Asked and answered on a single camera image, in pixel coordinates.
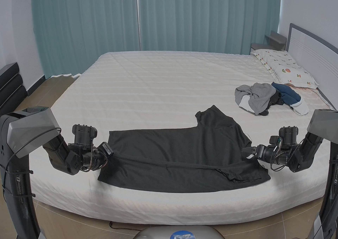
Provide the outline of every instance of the headboard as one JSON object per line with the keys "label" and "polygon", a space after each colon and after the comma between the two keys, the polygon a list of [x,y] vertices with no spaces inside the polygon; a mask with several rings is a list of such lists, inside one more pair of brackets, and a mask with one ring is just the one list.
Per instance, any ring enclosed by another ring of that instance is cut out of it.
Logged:
{"label": "headboard", "polygon": [[338,108],[338,49],[319,36],[290,23],[286,50],[318,83],[319,92]]}
{"label": "headboard", "polygon": [[27,96],[18,63],[0,69],[0,116],[14,111]]}

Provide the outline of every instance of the gray clothing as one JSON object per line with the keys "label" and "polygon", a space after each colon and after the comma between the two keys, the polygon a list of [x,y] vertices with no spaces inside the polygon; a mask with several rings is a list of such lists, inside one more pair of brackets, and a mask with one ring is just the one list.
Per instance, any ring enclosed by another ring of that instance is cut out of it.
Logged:
{"label": "gray clothing", "polygon": [[255,115],[259,115],[264,111],[270,101],[270,98],[276,93],[276,89],[269,83],[255,83],[252,86],[241,85],[234,91],[234,100],[237,105],[242,101],[244,95],[249,95],[249,106],[255,112]]}

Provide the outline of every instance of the curtain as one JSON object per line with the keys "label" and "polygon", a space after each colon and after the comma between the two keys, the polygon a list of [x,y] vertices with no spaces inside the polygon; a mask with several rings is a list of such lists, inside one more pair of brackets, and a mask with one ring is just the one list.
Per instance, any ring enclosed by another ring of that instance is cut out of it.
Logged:
{"label": "curtain", "polygon": [[106,52],[140,50],[137,0],[32,0],[46,78],[87,70]]}
{"label": "curtain", "polygon": [[249,54],[277,31],[281,0],[139,0],[142,50]]}

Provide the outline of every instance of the white headboard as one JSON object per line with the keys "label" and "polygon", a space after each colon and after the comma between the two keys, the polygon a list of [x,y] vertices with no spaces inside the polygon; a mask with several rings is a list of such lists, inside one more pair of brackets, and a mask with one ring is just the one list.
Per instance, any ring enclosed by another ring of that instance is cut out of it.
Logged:
{"label": "white headboard", "polygon": [[319,84],[318,89],[338,109],[338,49],[324,39],[290,23],[286,50]]}

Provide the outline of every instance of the blue clothing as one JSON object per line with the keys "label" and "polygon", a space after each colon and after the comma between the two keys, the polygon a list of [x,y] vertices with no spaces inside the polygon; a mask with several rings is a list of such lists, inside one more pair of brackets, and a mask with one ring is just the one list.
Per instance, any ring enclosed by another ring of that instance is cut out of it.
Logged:
{"label": "blue clothing", "polygon": [[281,92],[281,98],[283,99],[285,104],[290,106],[290,105],[298,103],[301,100],[301,96],[298,95],[289,86],[285,84],[278,84],[275,82],[273,82],[271,85],[274,88],[276,88],[279,92]]}

